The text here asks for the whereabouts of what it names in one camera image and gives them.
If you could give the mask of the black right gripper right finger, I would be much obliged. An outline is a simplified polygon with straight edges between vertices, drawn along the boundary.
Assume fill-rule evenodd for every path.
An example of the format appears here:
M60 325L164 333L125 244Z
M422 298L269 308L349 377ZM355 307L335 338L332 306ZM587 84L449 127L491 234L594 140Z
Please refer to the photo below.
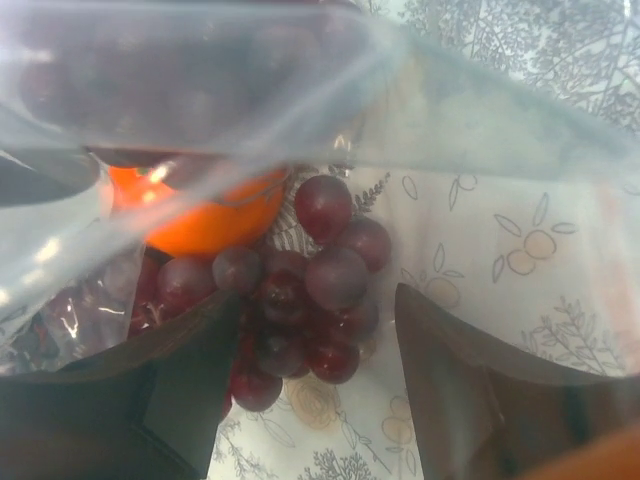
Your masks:
M526 353L395 292L395 326L427 479L513 479L639 418L639 378Z

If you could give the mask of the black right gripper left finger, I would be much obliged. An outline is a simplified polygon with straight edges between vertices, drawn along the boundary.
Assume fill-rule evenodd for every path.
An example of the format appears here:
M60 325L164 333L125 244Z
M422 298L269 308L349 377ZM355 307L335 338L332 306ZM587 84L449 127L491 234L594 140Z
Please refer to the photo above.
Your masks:
M217 292L116 347L1 381L5 479L203 479L241 302Z

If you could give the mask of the purple fake grape bunch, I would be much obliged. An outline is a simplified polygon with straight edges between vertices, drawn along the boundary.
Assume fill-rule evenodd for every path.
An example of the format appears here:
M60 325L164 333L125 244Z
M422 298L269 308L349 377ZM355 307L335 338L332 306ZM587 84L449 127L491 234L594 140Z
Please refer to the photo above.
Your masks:
M231 246L211 261L143 260L130 336L177 318L218 290L245 300L225 411L237 404L263 412L276 402L285 380L307 374L327 384L347 382L360 364L360 342L378 326L368 284L390 260L387 230L355 215L346 184L330 175L299 186L294 213L320 248L311 257Z

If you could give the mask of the clear zip top bag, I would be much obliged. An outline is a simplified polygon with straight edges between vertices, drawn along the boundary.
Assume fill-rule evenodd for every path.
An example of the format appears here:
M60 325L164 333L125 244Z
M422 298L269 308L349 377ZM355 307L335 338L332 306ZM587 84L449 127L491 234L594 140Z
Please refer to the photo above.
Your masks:
M248 246L319 246L294 195L376 101L399 64L383 32L354 57L325 5L357 1L5 1L1 5L1 381L116 347L130 336L152 230L270 171L283 204ZM114 206L110 166L148 169L177 192ZM355 215L354 197L346 184ZM368 297L387 266L371 275ZM558 460L580 479L639 475L639 420Z

